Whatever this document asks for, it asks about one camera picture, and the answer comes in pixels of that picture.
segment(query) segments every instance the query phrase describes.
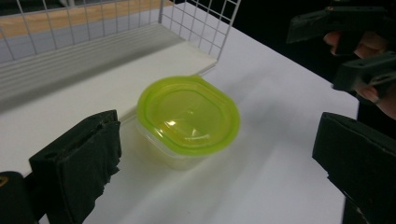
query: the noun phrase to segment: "human hand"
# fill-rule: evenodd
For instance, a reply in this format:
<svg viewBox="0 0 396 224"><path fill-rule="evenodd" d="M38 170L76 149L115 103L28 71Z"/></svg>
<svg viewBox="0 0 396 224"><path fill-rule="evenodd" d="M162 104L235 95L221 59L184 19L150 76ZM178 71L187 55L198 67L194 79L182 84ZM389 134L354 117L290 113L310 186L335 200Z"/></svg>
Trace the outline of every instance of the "human hand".
<svg viewBox="0 0 396 224"><path fill-rule="evenodd" d="M335 55L337 43L341 32L331 32L324 36L323 40L330 46L331 53ZM360 58L373 57L386 51L389 42L374 32L366 32L354 53ZM361 97L376 104L386 115L396 119L396 84L392 84L385 96L378 97L378 91L373 86L355 90Z"/></svg>

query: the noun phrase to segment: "plastic container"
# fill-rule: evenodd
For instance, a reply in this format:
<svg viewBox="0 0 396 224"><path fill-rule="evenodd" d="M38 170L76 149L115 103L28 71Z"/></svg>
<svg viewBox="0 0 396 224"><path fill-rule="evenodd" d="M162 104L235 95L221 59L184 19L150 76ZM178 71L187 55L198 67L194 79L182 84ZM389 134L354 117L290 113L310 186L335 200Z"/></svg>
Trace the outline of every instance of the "plastic container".
<svg viewBox="0 0 396 224"><path fill-rule="evenodd" d="M240 122L233 100L197 75L151 84L139 98L136 119L151 156L178 170L226 148Z"/></svg>

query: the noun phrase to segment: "wooden surface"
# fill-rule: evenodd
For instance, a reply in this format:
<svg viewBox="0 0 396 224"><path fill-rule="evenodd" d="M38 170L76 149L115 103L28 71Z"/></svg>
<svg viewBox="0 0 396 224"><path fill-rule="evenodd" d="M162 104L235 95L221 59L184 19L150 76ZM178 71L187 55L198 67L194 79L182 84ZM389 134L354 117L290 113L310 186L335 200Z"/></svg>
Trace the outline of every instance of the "wooden surface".
<svg viewBox="0 0 396 224"><path fill-rule="evenodd" d="M165 1L165 6L170 6L172 2ZM102 5L93 5L87 7L70 7L52 10L48 13L37 12L25 14L24 18L29 26L31 33L53 29L63 28L70 25L79 25L82 23L100 21L101 19L112 19L117 16L125 16L139 11L159 8L161 0L125 0L117 3L104 3ZM0 18L0 27L6 37L27 35L28 30L25 26L23 16L6 16Z"/></svg>

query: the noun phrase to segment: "yellow-green plastic lid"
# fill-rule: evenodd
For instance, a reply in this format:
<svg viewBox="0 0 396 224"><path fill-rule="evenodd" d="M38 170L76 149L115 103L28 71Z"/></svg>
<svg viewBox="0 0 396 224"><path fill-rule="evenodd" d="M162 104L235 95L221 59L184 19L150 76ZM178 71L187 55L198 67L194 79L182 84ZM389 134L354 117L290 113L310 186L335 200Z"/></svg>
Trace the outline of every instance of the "yellow-green plastic lid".
<svg viewBox="0 0 396 224"><path fill-rule="evenodd" d="M169 149L202 156L228 146L239 130L233 100L201 77L167 77L139 98L137 120Z"/></svg>

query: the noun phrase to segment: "white wire basket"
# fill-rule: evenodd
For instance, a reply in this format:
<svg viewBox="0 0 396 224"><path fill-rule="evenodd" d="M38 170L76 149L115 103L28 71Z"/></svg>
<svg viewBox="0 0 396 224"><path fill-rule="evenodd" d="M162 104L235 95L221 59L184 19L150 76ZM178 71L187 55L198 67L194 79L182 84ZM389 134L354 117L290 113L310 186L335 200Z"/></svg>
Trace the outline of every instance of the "white wire basket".
<svg viewBox="0 0 396 224"><path fill-rule="evenodd" d="M41 1L42 10L28 12L16 0L19 12L0 17L0 66L109 36L116 47L150 25L161 25L153 35L164 27L218 59L241 0L63 0L55 9Z"/></svg>

